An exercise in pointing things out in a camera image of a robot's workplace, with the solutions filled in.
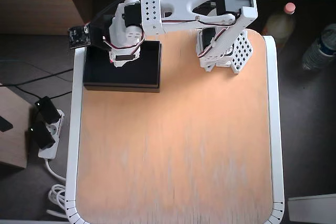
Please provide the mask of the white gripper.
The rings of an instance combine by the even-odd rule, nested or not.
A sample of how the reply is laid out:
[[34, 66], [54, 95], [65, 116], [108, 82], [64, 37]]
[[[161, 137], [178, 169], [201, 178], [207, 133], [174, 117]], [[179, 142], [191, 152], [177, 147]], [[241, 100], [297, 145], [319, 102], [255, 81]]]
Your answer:
[[109, 58], [115, 67], [123, 67], [140, 57], [144, 31], [141, 27], [139, 0], [125, 0], [118, 5], [109, 27]]

